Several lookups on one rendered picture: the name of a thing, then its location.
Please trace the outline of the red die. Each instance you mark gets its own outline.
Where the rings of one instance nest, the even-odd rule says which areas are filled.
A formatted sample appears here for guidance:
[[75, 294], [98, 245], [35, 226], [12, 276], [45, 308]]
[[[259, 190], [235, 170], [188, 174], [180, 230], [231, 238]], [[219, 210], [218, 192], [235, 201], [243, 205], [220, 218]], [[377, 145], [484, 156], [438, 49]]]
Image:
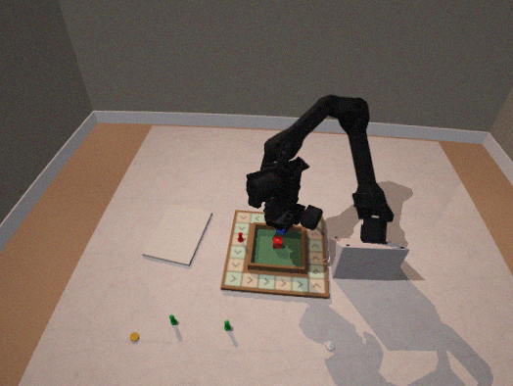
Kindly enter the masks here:
[[282, 237], [273, 237], [273, 249], [282, 249]]

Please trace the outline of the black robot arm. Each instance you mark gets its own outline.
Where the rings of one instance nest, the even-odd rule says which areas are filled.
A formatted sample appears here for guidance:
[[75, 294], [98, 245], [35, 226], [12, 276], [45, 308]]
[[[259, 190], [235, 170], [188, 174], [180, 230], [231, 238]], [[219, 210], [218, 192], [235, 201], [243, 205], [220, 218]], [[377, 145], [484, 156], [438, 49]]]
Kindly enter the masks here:
[[293, 227], [296, 221], [294, 203], [288, 199], [287, 202], [281, 201], [276, 195], [280, 191], [289, 194], [300, 189], [302, 171], [309, 169], [309, 165], [301, 157], [292, 159], [300, 151], [304, 139], [328, 115], [337, 118], [340, 127], [348, 135], [357, 181], [352, 198], [358, 219], [363, 219], [360, 239], [363, 243], [387, 244], [387, 222], [393, 221], [394, 213], [375, 179], [366, 134], [370, 120], [369, 108], [362, 98], [326, 95], [290, 128], [267, 139], [260, 170], [246, 175], [247, 193], [255, 204], [273, 197], [264, 215], [268, 226], [278, 230]]

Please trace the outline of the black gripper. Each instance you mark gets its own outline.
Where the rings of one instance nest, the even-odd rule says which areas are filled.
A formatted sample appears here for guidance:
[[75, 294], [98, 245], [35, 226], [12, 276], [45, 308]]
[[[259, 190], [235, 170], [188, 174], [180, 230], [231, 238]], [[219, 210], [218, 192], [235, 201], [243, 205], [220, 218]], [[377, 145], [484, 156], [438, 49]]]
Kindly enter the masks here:
[[[301, 189], [301, 186], [300, 186], [300, 189]], [[299, 189], [299, 190], [300, 190]], [[294, 225], [298, 225], [299, 223], [301, 223], [302, 227], [305, 227], [307, 229], [310, 229], [310, 230], [315, 230], [317, 225], [319, 224], [319, 222], [321, 221], [322, 219], [322, 215], [323, 215], [323, 210], [322, 209], [319, 209], [319, 208], [316, 208], [312, 205], [308, 205], [308, 207], [306, 208], [306, 206], [304, 205], [301, 205], [301, 204], [297, 204], [297, 202], [299, 201], [299, 190], [295, 193], [283, 193], [283, 192], [279, 192], [278, 195], [276, 196], [279, 196], [279, 199], [281, 201], [284, 201], [284, 202], [287, 202], [287, 199], [288, 200], [291, 200], [293, 203], [294, 203], [294, 206], [295, 206], [295, 216], [296, 216], [296, 221], [294, 223]], [[271, 205], [271, 202], [273, 200], [273, 197], [265, 200], [265, 201], [262, 201], [262, 202], [265, 202], [264, 204], [264, 210], [263, 212], [266, 213], [269, 206]], [[258, 204], [255, 204], [249, 197], [248, 199], [248, 204], [249, 206], [252, 206], [254, 208], [260, 208], [261, 207], [261, 203], [258, 203]], [[306, 209], [305, 209], [306, 208]]]

